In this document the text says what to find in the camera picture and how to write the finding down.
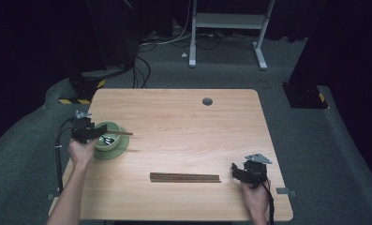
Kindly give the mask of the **black stand with hazard stripes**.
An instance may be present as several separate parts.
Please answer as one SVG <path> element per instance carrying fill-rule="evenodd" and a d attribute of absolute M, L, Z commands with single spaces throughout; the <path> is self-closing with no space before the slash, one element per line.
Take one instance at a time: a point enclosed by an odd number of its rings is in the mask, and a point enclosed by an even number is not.
<path fill-rule="evenodd" d="M 61 99 L 89 102 L 107 78 L 134 65 L 142 35 L 138 0 L 64 0 L 57 10 L 70 89 Z"/>
<path fill-rule="evenodd" d="M 360 0 L 326 0 L 300 58 L 283 90 L 292 108 L 327 109 L 318 89 L 355 68 L 351 32 Z"/>

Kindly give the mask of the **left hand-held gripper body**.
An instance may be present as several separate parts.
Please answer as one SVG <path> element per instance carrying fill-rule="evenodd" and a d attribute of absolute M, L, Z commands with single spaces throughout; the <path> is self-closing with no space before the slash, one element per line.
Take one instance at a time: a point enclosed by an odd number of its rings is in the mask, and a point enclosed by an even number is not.
<path fill-rule="evenodd" d="M 72 119 L 72 139 L 80 143 L 87 143 L 91 140 L 91 130 L 94 128 L 94 124 L 91 122 L 90 115 L 89 112 L 75 112 L 75 117 Z"/>

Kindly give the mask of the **person's right hand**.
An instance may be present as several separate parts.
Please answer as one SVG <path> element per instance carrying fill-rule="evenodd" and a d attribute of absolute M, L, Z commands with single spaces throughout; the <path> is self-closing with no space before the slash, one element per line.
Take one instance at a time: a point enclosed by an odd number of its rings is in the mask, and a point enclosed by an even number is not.
<path fill-rule="evenodd" d="M 265 218 L 269 199 L 263 185 L 251 188 L 249 184 L 241 183 L 246 203 L 246 209 L 253 218 Z"/>

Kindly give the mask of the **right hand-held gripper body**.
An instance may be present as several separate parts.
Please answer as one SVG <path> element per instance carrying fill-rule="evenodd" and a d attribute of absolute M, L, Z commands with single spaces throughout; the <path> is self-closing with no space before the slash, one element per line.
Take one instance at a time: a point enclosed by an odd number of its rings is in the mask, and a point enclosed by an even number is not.
<path fill-rule="evenodd" d="M 245 156 L 245 159 L 244 169 L 250 175 L 248 184 L 253 188 L 257 188 L 268 180 L 266 165 L 272 164 L 273 161 L 262 154 Z"/>

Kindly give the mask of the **person's left hand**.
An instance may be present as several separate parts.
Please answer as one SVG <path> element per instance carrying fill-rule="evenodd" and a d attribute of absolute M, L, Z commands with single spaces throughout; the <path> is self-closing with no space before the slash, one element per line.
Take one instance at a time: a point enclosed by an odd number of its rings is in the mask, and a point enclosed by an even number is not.
<path fill-rule="evenodd" d="M 76 168 L 86 168 L 94 157 L 95 146 L 97 139 L 93 139 L 88 143 L 81 143 L 71 139 L 68 146 L 70 158 Z"/>

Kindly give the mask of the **green ceramic bowl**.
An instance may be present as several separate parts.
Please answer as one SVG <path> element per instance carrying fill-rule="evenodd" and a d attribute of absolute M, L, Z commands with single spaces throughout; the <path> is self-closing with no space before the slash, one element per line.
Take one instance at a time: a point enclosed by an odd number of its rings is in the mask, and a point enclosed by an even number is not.
<path fill-rule="evenodd" d="M 116 131 L 120 131 L 121 130 L 121 127 L 119 125 L 117 125 L 116 123 L 111 122 L 111 121 L 101 122 L 101 123 L 96 124 L 96 126 L 100 126 L 100 125 L 103 125 L 103 124 L 107 124 L 108 130 L 116 130 Z M 111 151 L 121 141 L 121 136 L 120 135 L 104 133 L 102 136 L 108 137 L 108 138 L 113 138 L 114 139 L 114 143 L 111 144 L 111 145 L 107 145 L 107 144 L 105 144 L 104 142 L 101 142 L 98 139 L 98 142 L 97 142 L 97 145 L 96 145 L 96 149 L 99 150 L 99 151 L 104 151 L 104 152 Z"/>

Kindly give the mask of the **green ceramic plate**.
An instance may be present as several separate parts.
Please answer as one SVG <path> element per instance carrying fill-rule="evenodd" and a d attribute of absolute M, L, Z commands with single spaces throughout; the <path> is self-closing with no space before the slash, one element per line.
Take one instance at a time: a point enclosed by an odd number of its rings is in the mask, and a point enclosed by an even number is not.
<path fill-rule="evenodd" d="M 111 160 L 111 159 L 118 158 L 119 156 L 121 156 L 126 151 L 129 145 L 129 137 L 127 135 L 120 135 L 120 136 L 121 136 L 121 141 L 111 151 L 108 151 L 108 152 L 99 151 L 95 147 L 94 158 L 99 159 L 99 160 Z"/>

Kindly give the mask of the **white metal stand frame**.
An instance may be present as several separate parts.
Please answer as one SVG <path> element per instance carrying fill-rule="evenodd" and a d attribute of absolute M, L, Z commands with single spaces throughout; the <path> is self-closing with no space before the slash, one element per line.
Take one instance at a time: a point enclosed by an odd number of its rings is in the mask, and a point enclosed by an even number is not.
<path fill-rule="evenodd" d="M 268 6 L 264 14 L 223 14 L 223 13 L 201 13 L 198 12 L 198 0 L 192 0 L 192 24 L 191 40 L 188 55 L 188 65 L 194 68 L 197 65 L 197 42 L 196 34 L 198 28 L 222 28 L 222 29 L 245 29 L 259 30 L 258 40 L 252 43 L 253 51 L 261 70 L 267 70 L 268 66 L 263 56 L 261 45 L 271 19 L 275 0 L 268 0 Z"/>

